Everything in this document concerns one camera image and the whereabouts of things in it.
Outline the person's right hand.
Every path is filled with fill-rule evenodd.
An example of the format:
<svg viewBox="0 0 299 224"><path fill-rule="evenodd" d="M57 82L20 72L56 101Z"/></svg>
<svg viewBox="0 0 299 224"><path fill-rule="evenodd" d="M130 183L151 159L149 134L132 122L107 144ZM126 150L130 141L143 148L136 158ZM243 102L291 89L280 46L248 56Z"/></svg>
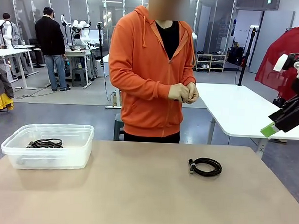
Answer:
<svg viewBox="0 0 299 224"><path fill-rule="evenodd" d="M178 100L179 102L185 103L190 99L190 91L183 84L171 85L168 98L170 100Z"/></svg>

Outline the person's left hand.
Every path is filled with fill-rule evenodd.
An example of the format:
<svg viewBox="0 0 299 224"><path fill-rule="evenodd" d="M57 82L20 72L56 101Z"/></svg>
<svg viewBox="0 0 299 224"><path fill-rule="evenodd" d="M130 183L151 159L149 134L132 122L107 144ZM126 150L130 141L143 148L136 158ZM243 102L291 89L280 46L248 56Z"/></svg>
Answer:
<svg viewBox="0 0 299 224"><path fill-rule="evenodd" d="M184 103L193 104L199 98L199 93L195 83L188 83L186 85L187 94L186 97L183 98Z"/></svg>

